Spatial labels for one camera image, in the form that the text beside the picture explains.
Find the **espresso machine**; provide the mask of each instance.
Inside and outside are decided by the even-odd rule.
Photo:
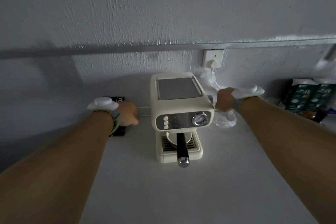
[[[214,107],[191,72],[154,74],[150,80],[152,126],[161,163],[187,167],[203,149],[196,129],[211,124]]]

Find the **pressure gauge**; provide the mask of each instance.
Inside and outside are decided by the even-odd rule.
[[[208,116],[204,112],[196,113],[191,122],[196,126],[201,126],[208,122]]]

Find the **silver control panel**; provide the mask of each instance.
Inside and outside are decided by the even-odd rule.
[[[209,111],[163,114],[156,118],[156,127],[160,130],[203,127],[209,124],[210,118]]]

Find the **drip tray grate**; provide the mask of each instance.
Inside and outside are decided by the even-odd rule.
[[[189,144],[187,145],[187,148],[188,149],[195,149],[196,148],[193,137],[189,141]],[[165,136],[162,137],[162,150],[163,150],[163,152],[176,151],[176,149],[171,146],[170,142],[168,141],[167,137],[165,137]]]

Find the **clear plastic bag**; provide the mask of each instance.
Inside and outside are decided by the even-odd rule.
[[[203,69],[200,77],[204,79],[208,86],[214,88],[216,91],[225,88],[218,85],[213,69]],[[220,128],[231,128],[236,124],[237,118],[232,110],[228,112],[216,111],[212,122]]]

